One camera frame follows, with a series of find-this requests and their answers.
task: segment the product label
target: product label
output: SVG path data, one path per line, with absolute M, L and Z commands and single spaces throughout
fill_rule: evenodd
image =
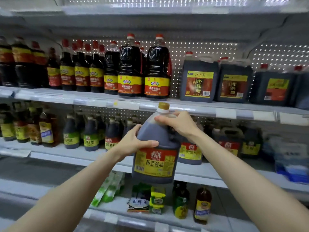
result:
M 79 143 L 79 133 L 63 134 L 63 143 L 65 145 L 74 145 Z
M 136 152 L 134 171 L 154 177 L 171 177 L 177 150 L 143 148 Z
M 40 122 L 41 138 L 42 142 L 53 143 L 54 137 L 52 134 L 52 124 L 46 122 Z
M 270 78 L 264 100 L 283 101 L 290 80 Z
M 248 76 L 224 75 L 221 87 L 221 98 L 243 98 L 247 90 Z
M 28 134 L 29 134 L 30 142 L 34 142 L 34 143 L 42 142 L 39 125 L 28 124 Z
M 209 98 L 213 78 L 213 72 L 188 71 L 185 96 Z
M 84 146 L 85 147 L 95 147 L 98 145 L 98 135 L 84 135 Z
M 27 125 L 18 126 L 18 122 L 14 122 L 14 127 L 15 127 L 16 138 L 18 140 L 25 140 L 29 138 Z
M 179 150 L 179 157 L 187 160 L 201 160 L 202 151 L 191 143 L 182 143 Z
M 30 49 L 12 47 L 15 62 L 33 63 L 34 58 Z
M 118 76 L 104 75 L 104 89 L 118 90 Z
M 197 200 L 194 217 L 198 220 L 207 221 L 210 211 L 210 202 Z
M 104 86 L 104 71 L 100 68 L 89 68 L 90 85 L 94 87 Z
M 60 66 L 61 83 L 63 85 L 75 85 L 74 67 Z
M 260 148 L 261 145 L 256 144 L 255 142 L 243 142 L 242 153 L 256 156 L 259 154 Z
M 15 136 L 15 130 L 14 125 L 11 124 L 0 124 L 2 136 L 4 138 L 14 137 Z
M 105 140 L 105 130 L 104 129 L 98 130 L 98 139 L 99 139 L 99 141 Z
M 141 93 L 141 77 L 118 76 L 118 92 L 128 94 Z
M 48 80 L 50 86 L 60 86 L 61 85 L 61 75 L 59 68 L 48 67 Z
M 75 79 L 78 86 L 89 86 L 89 68 L 87 67 L 75 67 Z
M 116 137 L 116 138 L 105 137 L 105 149 L 109 150 L 113 146 L 117 145 L 118 142 L 120 142 L 120 139 L 118 137 Z
M 170 88 L 170 79 L 161 77 L 145 78 L 145 94 L 167 96 Z
M 33 52 L 34 62 L 39 65 L 46 65 L 46 56 L 42 52 Z
M 240 143 L 238 142 L 218 142 L 219 145 L 223 146 L 225 149 L 227 149 L 229 152 L 231 152 L 234 156 L 238 155 L 238 150 L 240 147 Z
M 11 49 L 0 48 L 0 62 L 2 63 L 14 62 L 13 52 Z

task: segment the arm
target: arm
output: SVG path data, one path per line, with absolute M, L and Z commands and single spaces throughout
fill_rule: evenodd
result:
M 176 115 L 155 120 L 172 126 L 202 150 L 261 232 L 308 231 L 309 211 L 305 206 L 199 130 L 187 112 Z
M 140 127 L 136 125 L 118 145 L 49 191 L 6 232 L 73 231 L 114 165 L 140 148 L 159 144 L 158 141 L 138 140 L 136 134 Z

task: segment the barcode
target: barcode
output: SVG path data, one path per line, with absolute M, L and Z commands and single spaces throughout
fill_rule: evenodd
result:
M 142 171 L 142 172 L 144 171 L 144 167 L 141 167 L 141 166 L 138 166 L 138 165 L 135 166 L 135 169 L 138 170 L 138 171 Z
M 210 91 L 203 91 L 203 96 L 209 96 L 211 94 Z
M 242 98 L 243 97 L 243 93 L 237 93 L 236 97 L 241 97 Z

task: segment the hand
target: hand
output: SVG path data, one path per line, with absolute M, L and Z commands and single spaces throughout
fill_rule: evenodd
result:
M 137 124 L 133 129 L 131 129 L 121 141 L 115 145 L 111 150 L 115 152 L 118 157 L 118 161 L 122 161 L 126 156 L 130 156 L 141 148 L 153 148 L 159 145 L 158 141 L 140 141 L 137 139 L 136 135 L 141 128 L 140 124 Z
M 191 116 L 187 111 L 174 112 L 176 118 L 169 118 L 166 116 L 156 116 L 155 121 L 163 123 L 165 125 L 173 127 L 180 135 L 188 138 L 191 134 L 194 134 L 199 131 L 199 128 L 192 120 Z

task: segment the forearm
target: forearm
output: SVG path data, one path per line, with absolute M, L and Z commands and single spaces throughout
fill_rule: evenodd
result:
M 261 232 L 306 231 L 309 228 L 309 211 L 295 198 L 202 131 L 195 130 L 189 138 L 202 150 Z
M 117 163 L 114 151 L 116 149 L 112 148 L 66 182 L 49 191 L 6 231 L 73 231 Z

